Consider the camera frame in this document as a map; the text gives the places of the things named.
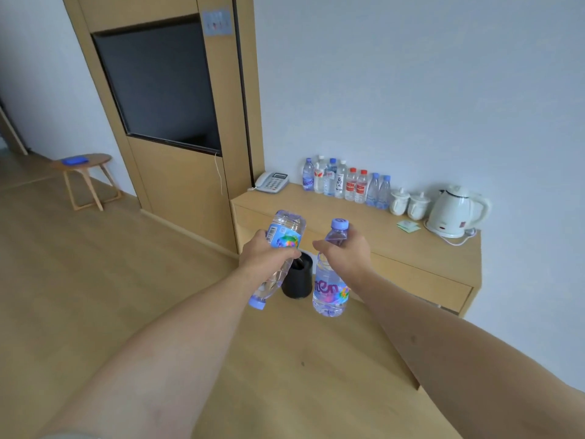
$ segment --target forearm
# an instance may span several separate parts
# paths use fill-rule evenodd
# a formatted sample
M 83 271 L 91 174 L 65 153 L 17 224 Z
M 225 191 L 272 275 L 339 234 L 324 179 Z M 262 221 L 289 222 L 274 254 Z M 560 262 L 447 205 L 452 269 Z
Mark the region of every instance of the forearm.
M 529 357 L 375 273 L 348 282 L 464 438 L 585 433 L 582 399 Z
M 189 437 L 259 280 L 238 269 L 128 340 L 45 433 Z

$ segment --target water bottle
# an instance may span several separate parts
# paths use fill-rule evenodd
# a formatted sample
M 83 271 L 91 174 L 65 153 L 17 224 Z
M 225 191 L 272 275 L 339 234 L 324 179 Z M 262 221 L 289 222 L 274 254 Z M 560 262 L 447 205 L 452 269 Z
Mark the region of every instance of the water bottle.
M 298 214 L 280 210 L 274 215 L 272 224 L 266 232 L 266 240 L 273 248 L 298 248 L 301 238 L 307 227 L 307 222 Z M 282 281 L 289 272 L 292 264 L 292 258 L 287 259 L 282 268 L 276 271 L 271 278 L 265 281 L 256 292 L 251 296 L 248 304 L 258 310 L 264 308 L 266 299 L 274 294 L 281 287 Z
M 345 180 L 347 176 L 347 166 L 345 160 L 342 160 L 337 167 L 337 179 L 335 181 L 335 198 L 343 198 L 345 190 Z
M 325 195 L 335 195 L 335 179 L 337 177 L 337 159 L 329 159 L 329 164 L 325 170 Z
M 378 190 L 380 189 L 380 175 L 372 173 L 370 186 L 367 189 L 366 205 L 376 206 L 378 204 Z
M 347 175 L 347 182 L 345 183 L 345 199 L 353 202 L 356 195 L 356 180 L 357 180 L 357 169 L 350 168 L 349 174 Z
M 311 157 L 307 157 L 307 161 L 303 166 L 303 189 L 305 191 L 312 191 L 315 183 L 315 167 L 311 162 Z
M 388 209 L 390 204 L 390 176 L 384 176 L 384 181 L 378 191 L 378 202 L 376 207 L 379 209 Z
M 366 188 L 367 188 L 367 171 L 362 169 L 360 175 L 356 181 L 356 193 L 355 202 L 363 203 L 366 201 Z
M 325 240 L 340 246 L 347 240 L 349 222 L 346 219 L 333 219 L 331 232 Z M 317 256 L 317 273 L 315 274 L 315 290 L 313 291 L 313 308 L 327 317 L 339 316 L 347 306 L 349 288 L 341 277 L 333 271 L 323 253 Z
M 320 155 L 317 163 L 315 164 L 315 181 L 313 187 L 317 194 L 323 194 L 324 182 L 325 182 L 325 157 Z

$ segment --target white mug with lid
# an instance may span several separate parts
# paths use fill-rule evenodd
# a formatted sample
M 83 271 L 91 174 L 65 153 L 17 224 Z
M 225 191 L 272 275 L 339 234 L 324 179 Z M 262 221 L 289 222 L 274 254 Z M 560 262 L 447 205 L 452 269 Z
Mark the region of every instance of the white mug with lid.
M 390 212 L 394 215 L 404 214 L 410 194 L 407 193 L 404 188 L 400 188 L 398 191 L 392 191 L 391 194 L 394 199 L 390 205 Z
M 427 213 L 429 203 L 431 203 L 431 199 L 424 192 L 421 192 L 419 195 L 412 195 L 410 204 L 408 205 L 408 216 L 412 220 L 422 219 Z

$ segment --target barcode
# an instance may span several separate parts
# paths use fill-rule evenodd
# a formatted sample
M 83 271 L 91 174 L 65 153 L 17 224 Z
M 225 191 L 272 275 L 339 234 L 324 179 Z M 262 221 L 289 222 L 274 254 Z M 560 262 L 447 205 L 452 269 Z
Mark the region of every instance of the barcode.
M 268 243 L 272 243 L 272 239 L 274 238 L 275 234 L 276 234 L 276 227 L 270 227 L 268 229 L 268 234 L 266 234 L 266 240 L 268 241 Z

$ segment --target cable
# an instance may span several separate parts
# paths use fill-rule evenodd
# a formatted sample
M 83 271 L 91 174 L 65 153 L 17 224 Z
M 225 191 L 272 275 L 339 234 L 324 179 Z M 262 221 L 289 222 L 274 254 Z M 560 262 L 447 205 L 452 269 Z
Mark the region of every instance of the cable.
M 218 166 L 217 156 L 218 156 L 217 153 L 215 153 L 215 155 L 214 155 L 215 169 L 217 169 L 217 171 L 218 171 L 218 176 L 219 176 L 219 190 L 221 191 L 221 195 L 223 196 L 223 179 L 221 178 L 221 174 L 219 173 L 219 166 Z
M 425 228 L 429 229 L 429 227 L 427 226 L 427 222 L 428 222 L 428 220 L 425 220 L 425 223 L 424 223 L 424 225 L 425 225 Z M 463 245 L 465 242 L 467 242 L 467 240 L 471 239 L 472 237 L 475 237 L 476 235 L 477 235 L 477 229 L 475 229 L 475 228 L 466 229 L 466 230 L 465 230 L 465 238 L 464 238 L 464 239 L 463 239 L 461 242 L 459 242 L 459 243 L 451 243 L 451 242 L 449 242 L 449 241 L 448 241 L 446 238 L 444 238 L 443 236 L 439 236 L 439 235 L 438 235 L 438 236 L 439 236 L 441 239 L 443 239 L 445 242 L 449 243 L 451 246 L 461 246 L 461 245 Z

